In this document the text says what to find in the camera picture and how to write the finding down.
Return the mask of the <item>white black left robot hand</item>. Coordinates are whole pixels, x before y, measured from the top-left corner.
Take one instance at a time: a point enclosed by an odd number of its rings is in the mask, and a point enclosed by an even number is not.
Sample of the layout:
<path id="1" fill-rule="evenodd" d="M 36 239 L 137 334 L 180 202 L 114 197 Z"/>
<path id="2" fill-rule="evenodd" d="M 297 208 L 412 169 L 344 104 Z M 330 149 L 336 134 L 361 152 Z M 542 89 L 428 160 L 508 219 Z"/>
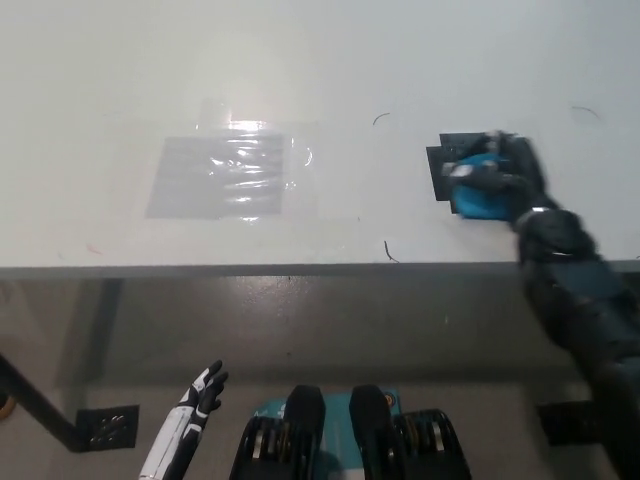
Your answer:
<path id="1" fill-rule="evenodd" d="M 169 411 L 141 468 L 139 479 L 183 479 L 210 414 L 221 405 L 228 373 L 215 361 L 191 383 Z"/>

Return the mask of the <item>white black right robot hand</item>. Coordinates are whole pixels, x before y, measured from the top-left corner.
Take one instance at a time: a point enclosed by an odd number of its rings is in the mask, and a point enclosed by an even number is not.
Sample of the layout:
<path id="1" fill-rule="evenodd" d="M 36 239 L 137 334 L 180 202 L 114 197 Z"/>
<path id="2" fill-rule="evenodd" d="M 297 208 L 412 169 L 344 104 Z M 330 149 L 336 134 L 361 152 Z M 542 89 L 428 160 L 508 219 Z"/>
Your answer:
<path id="1" fill-rule="evenodd" d="M 517 134 L 484 133 L 443 168 L 457 213 L 473 220 L 511 225 L 536 209 L 556 209 L 530 140 Z"/>

